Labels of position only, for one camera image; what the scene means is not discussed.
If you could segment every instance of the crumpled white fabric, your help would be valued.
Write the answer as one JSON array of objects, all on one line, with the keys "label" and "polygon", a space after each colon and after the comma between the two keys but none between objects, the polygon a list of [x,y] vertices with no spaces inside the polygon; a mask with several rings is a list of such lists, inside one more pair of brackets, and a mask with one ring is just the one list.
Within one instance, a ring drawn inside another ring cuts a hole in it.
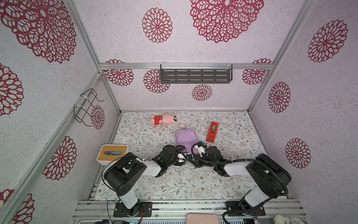
[{"label": "crumpled white fabric", "polygon": [[301,218],[277,215],[274,217],[274,224],[307,224]]}]

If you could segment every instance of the red floral pattern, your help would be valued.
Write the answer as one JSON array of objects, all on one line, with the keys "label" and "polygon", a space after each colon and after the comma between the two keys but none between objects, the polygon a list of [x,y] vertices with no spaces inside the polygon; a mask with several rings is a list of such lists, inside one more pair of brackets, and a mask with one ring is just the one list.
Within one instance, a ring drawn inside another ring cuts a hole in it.
[{"label": "red floral pattern", "polygon": [[105,123],[105,113],[100,105],[93,107],[91,111],[91,122],[96,129],[103,127]]},{"label": "red floral pattern", "polygon": [[210,86],[205,84],[200,84],[194,87],[192,91],[192,97],[198,101],[204,101],[209,99],[211,94],[213,93],[213,90]]},{"label": "red floral pattern", "polygon": [[166,41],[173,30],[167,12],[158,8],[151,8],[144,14],[142,27],[145,35],[154,43]]},{"label": "red floral pattern", "polygon": [[293,138],[287,142],[286,157],[290,164],[302,169],[311,162],[311,151],[302,139]]},{"label": "red floral pattern", "polygon": [[[272,61],[267,58],[260,58],[253,63],[271,63]],[[263,77],[266,75],[265,69],[246,69],[242,74],[242,80],[250,85],[261,83]]]},{"label": "red floral pattern", "polygon": [[76,32],[61,0],[0,0],[1,22],[27,46],[49,62],[69,61]]},{"label": "red floral pattern", "polygon": [[228,42],[257,19],[263,0],[190,0],[193,26],[206,40]]},{"label": "red floral pattern", "polygon": [[282,112],[289,105],[290,96],[289,86],[284,82],[278,82],[271,88],[268,105],[273,112]]},{"label": "red floral pattern", "polygon": [[46,165],[42,174],[46,179],[60,180],[73,168],[77,156],[76,144],[69,136],[66,136],[62,144],[57,148],[50,162]]},{"label": "red floral pattern", "polygon": [[0,209],[4,206],[10,195],[14,192],[14,189],[6,189],[0,193]]},{"label": "red floral pattern", "polygon": [[337,54],[347,39],[347,32],[347,24],[338,19],[319,28],[308,46],[311,61],[319,63]]},{"label": "red floral pattern", "polygon": [[35,200],[32,198],[32,194],[28,194],[26,201],[24,201],[13,218],[13,224],[21,223],[21,224],[29,224],[32,220],[32,215],[35,211],[34,207]]},{"label": "red floral pattern", "polygon": [[[111,59],[106,63],[124,63],[121,60]],[[133,71],[131,69],[109,69],[103,71],[109,81],[119,86],[129,85],[133,81]]]},{"label": "red floral pattern", "polygon": [[165,92],[170,87],[170,84],[163,84],[160,81],[160,71],[158,69],[147,71],[143,82],[147,89],[156,93]]},{"label": "red floral pattern", "polygon": [[18,76],[0,63],[0,116],[17,110],[24,98]]}]

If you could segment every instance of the red tool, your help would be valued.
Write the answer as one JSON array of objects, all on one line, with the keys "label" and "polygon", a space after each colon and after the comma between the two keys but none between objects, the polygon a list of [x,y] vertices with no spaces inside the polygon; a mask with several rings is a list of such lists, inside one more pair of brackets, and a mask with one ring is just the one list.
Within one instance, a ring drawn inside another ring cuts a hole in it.
[{"label": "red tool", "polygon": [[219,128],[218,123],[211,122],[209,133],[208,133],[208,136],[206,137],[207,142],[212,142],[212,143],[215,142],[215,137],[216,137],[216,133],[218,131],[218,128]]}]

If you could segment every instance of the red polka dot clothing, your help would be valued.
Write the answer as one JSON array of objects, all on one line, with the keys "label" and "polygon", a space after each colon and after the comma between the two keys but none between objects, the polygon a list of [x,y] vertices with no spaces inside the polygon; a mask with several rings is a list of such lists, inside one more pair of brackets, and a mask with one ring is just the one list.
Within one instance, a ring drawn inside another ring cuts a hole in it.
[{"label": "red polka dot clothing", "polygon": [[158,125],[158,124],[161,124],[163,123],[163,116],[155,116],[154,117],[154,125]]}]

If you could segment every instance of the robotic arm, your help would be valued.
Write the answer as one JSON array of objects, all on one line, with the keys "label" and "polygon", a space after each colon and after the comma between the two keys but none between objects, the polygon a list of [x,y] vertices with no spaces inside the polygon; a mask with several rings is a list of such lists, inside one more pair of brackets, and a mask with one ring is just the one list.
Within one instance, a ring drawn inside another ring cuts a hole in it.
[{"label": "robotic arm", "polygon": [[[192,147],[192,154],[184,155],[179,149],[182,146],[167,145],[162,152],[150,161],[144,161],[133,153],[127,153],[118,162],[112,165],[104,173],[104,178],[117,193],[122,201],[122,216],[137,216],[140,209],[140,201],[132,190],[133,185],[141,175],[159,177],[163,175],[171,165],[184,165],[186,160],[195,167],[210,166],[221,176],[250,175],[257,186],[250,190],[241,201],[230,201],[224,215],[240,216],[256,214],[255,212],[264,203],[288,193],[286,185],[291,181],[290,174],[270,159],[265,154],[259,154],[255,159],[226,160],[215,147],[206,147],[199,142]],[[195,155],[196,147],[200,155]]]}]

